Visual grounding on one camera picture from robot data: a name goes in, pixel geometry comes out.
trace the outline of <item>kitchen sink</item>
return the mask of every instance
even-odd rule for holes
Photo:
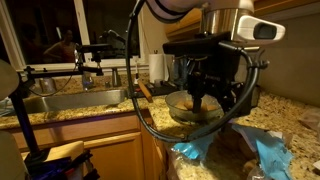
[[[128,98],[127,90],[109,90],[80,94],[35,97],[24,100],[28,114],[61,111],[99,105],[116,105]]]

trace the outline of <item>faucet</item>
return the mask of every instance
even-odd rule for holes
[[[91,77],[91,73],[88,71],[84,71],[82,74],[82,87],[83,90],[87,91],[93,88],[93,79]]]
[[[112,68],[112,86],[113,87],[119,87],[121,86],[121,79],[118,74],[117,68]]]

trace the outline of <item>window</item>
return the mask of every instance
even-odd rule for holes
[[[124,59],[121,39],[126,37],[134,5],[135,0],[0,0],[1,33],[10,59],[17,60],[11,64],[16,69],[40,64],[73,67],[74,62],[67,60],[68,48],[97,43],[110,45],[101,53],[102,65]],[[141,56],[138,26],[133,35],[130,50]],[[61,43],[66,39],[71,45]],[[85,54],[86,62],[90,58],[90,53]]]

